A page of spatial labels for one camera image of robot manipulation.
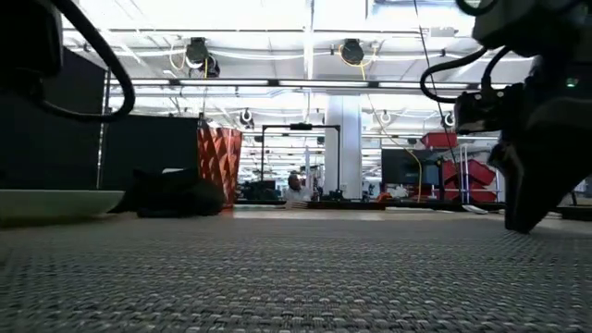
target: white pillar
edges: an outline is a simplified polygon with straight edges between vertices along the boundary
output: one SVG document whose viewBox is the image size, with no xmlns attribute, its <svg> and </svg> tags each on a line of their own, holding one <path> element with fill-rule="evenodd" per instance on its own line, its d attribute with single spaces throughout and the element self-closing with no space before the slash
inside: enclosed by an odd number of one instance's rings
<svg viewBox="0 0 592 333">
<path fill-rule="evenodd" d="M 329 96 L 326 125 L 341 125 L 341 173 L 337 183 L 338 137 L 325 129 L 325 193 L 338 188 L 347 199 L 362 198 L 362 109 L 360 96 Z"/>
</svg>

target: textured floor mat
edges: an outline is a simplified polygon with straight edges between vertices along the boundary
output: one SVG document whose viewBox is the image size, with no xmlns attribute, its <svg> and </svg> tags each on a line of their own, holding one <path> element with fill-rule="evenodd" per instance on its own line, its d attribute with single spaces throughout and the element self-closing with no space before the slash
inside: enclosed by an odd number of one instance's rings
<svg viewBox="0 0 592 333">
<path fill-rule="evenodd" d="M 0 231 L 0 331 L 592 331 L 592 238 L 499 221 Z"/>
</svg>

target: dark wall panel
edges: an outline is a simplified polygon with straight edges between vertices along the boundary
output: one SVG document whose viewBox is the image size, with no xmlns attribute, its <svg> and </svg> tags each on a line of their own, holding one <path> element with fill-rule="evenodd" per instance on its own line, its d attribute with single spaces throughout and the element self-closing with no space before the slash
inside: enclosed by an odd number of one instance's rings
<svg viewBox="0 0 592 333">
<path fill-rule="evenodd" d="M 63 71 L 44 88 L 54 105 L 101 114 L 104 82 L 102 68 L 65 50 Z M 0 188 L 95 189 L 99 135 L 99 124 L 51 116 L 0 94 Z"/>
<path fill-rule="evenodd" d="M 126 190 L 133 170 L 197 167 L 197 119 L 128 116 L 105 129 L 101 188 Z"/>
</svg>

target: orange geometric sculpture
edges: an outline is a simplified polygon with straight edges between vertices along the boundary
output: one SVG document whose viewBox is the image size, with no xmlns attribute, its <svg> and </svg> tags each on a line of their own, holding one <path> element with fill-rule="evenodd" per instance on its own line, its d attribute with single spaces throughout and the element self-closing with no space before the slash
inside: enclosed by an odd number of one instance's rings
<svg viewBox="0 0 592 333">
<path fill-rule="evenodd" d="M 201 123 L 197 134 L 200 176 L 222 187 L 226 195 L 226 207 L 231 207 L 239 180 L 242 132 L 236 129 L 212 129 L 205 121 Z"/>
</svg>

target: cable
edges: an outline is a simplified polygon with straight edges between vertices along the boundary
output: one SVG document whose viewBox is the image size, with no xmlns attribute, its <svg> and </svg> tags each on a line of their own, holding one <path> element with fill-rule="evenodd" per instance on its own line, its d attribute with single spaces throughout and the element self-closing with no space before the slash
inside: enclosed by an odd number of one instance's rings
<svg viewBox="0 0 592 333">
<path fill-rule="evenodd" d="M 481 77 L 481 89 L 488 89 L 491 90 L 491 73 L 493 72 L 493 68 L 499 63 L 499 61 L 506 56 L 511 51 L 511 48 L 508 46 L 504 46 L 487 64 L 485 71 L 483 72 L 483 77 Z"/>
<path fill-rule="evenodd" d="M 456 6 L 458 6 L 459 9 L 464 12 L 464 14 L 472 17 L 478 17 L 490 12 L 493 7 L 498 4 L 498 1 L 499 0 L 491 0 L 489 5 L 479 8 L 467 4 L 466 0 L 456 0 Z"/>
<path fill-rule="evenodd" d="M 418 180 L 418 184 L 417 184 L 417 202 L 421 203 L 422 200 L 422 177 L 424 170 L 422 169 L 422 162 L 419 160 L 419 158 L 417 158 L 417 156 L 415 156 L 414 153 L 412 153 L 412 151 L 410 151 L 409 149 L 401 146 L 398 142 L 392 140 L 392 136 L 389 135 L 389 133 L 387 132 L 387 129 L 385 129 L 384 124 L 382 123 L 382 120 L 380 119 L 380 117 L 378 116 L 378 114 L 376 113 L 376 109 L 374 108 L 374 104 L 372 103 L 372 99 L 370 98 L 369 94 L 366 94 L 366 97 L 368 97 L 368 102 L 370 102 L 370 107 L 372 107 L 372 113 L 374 114 L 374 118 L 376 118 L 376 121 L 378 121 L 378 125 L 380 125 L 380 128 L 382 129 L 382 132 L 384 135 L 388 136 L 388 138 L 395 143 L 395 145 L 397 145 L 398 147 L 402 148 L 405 152 L 407 152 L 411 157 L 413 157 L 413 159 L 415 160 L 415 162 L 417 162 L 417 166 L 419 167 L 419 180 Z"/>
<path fill-rule="evenodd" d="M 54 116 L 66 117 L 78 121 L 87 122 L 113 122 L 120 120 L 124 116 L 128 115 L 133 106 L 136 103 L 136 94 L 133 90 L 133 84 L 131 83 L 130 75 L 126 69 L 123 68 L 121 62 L 109 47 L 109 44 L 105 41 L 103 36 L 97 31 L 93 24 L 84 16 L 80 8 L 74 4 L 71 0 L 52 0 L 54 6 L 64 14 L 66 19 L 72 23 L 72 25 L 80 32 L 82 36 L 89 42 L 90 45 L 96 50 L 99 56 L 103 59 L 105 64 L 110 68 L 111 72 L 115 75 L 123 91 L 123 105 L 118 109 L 117 112 L 110 115 L 89 115 L 79 112 L 67 110 L 65 108 L 53 105 L 45 100 L 43 96 L 37 96 L 40 98 L 35 103 L 45 112 Z"/>
<path fill-rule="evenodd" d="M 185 68 L 185 56 L 187 55 L 187 47 L 182 52 L 183 58 L 182 58 L 182 61 L 181 61 L 181 66 L 175 65 L 175 62 L 173 62 L 173 51 L 174 51 L 174 48 L 175 48 L 175 45 L 173 43 L 171 43 L 171 45 L 170 45 L 170 53 L 168 54 L 168 61 L 170 61 L 170 66 L 172 66 L 176 70 L 183 70 L 183 68 Z"/>
<path fill-rule="evenodd" d="M 422 44 L 424 45 L 424 50 L 425 50 L 425 53 L 427 54 L 426 40 L 424 39 L 424 34 L 421 34 L 421 36 L 422 36 Z M 437 64 L 437 65 L 434 65 L 433 67 L 430 66 L 429 57 L 426 57 L 425 61 L 427 62 L 428 68 L 425 70 L 425 72 L 422 74 L 421 78 L 419 79 L 419 87 L 422 90 L 422 93 L 424 93 L 425 96 L 427 96 L 429 99 L 434 100 L 438 103 L 445 103 L 445 104 L 456 103 L 456 98 L 438 96 L 438 92 L 436 91 L 436 83 L 434 83 L 433 74 L 440 72 L 442 70 L 459 68 L 461 66 L 466 66 L 471 63 L 474 63 L 477 59 L 479 59 L 485 53 L 487 53 L 487 49 L 485 47 L 483 47 L 475 53 L 464 56 L 460 59 L 445 62 L 443 64 Z M 430 77 L 430 79 L 433 83 L 434 92 L 430 92 L 429 89 L 427 89 L 427 87 L 426 87 L 427 77 Z"/>
<path fill-rule="evenodd" d="M 417 0 L 413 0 L 413 5 L 415 7 L 415 15 L 417 16 L 417 24 L 418 24 L 418 28 L 419 31 L 423 31 L 422 29 L 422 24 L 421 21 L 419 20 L 419 9 L 417 8 Z M 425 61 L 427 63 L 428 69 L 424 72 L 424 74 L 422 75 L 422 80 L 423 83 L 422 86 L 422 92 L 424 92 L 424 88 L 426 87 L 426 78 L 427 78 L 427 71 L 430 69 L 430 64 L 429 64 L 429 57 L 427 56 L 427 46 L 426 46 L 426 39 L 424 38 L 424 34 L 420 33 L 421 39 L 422 39 L 422 46 L 424 47 L 424 53 L 425 53 Z M 479 57 L 481 57 L 482 55 L 484 55 L 487 52 L 487 49 L 482 48 L 481 50 L 479 50 L 478 52 L 472 54 L 472 55 L 468 55 L 465 58 L 462 59 L 458 59 L 458 60 L 454 60 L 454 61 L 459 61 L 459 62 L 464 62 L 464 61 L 468 61 L 469 59 L 478 59 Z M 434 96 L 438 97 L 438 91 L 436 90 L 436 82 L 434 81 L 434 76 L 432 75 L 432 73 L 428 74 L 430 76 L 430 79 L 432 80 L 432 86 L 434 88 L 434 93 L 436 93 Z M 442 111 L 442 105 L 440 105 L 439 101 L 438 102 L 438 111 L 440 113 L 440 118 L 442 119 L 442 122 L 445 121 L 446 117 L 444 116 L 444 112 Z M 463 190 L 461 189 L 461 186 L 463 184 L 463 179 L 461 178 L 461 170 L 459 169 L 459 165 L 456 164 L 456 156 L 454 156 L 454 149 L 452 148 L 452 143 L 450 142 L 450 136 L 448 135 L 448 130 L 446 129 L 446 127 L 444 128 L 444 134 L 446 135 L 446 141 L 448 142 L 448 147 L 450 148 L 450 155 L 452 157 L 452 163 L 454 164 L 454 167 L 456 169 L 456 176 L 457 176 L 457 181 L 459 182 L 459 195 L 460 198 L 463 197 Z"/>
</svg>

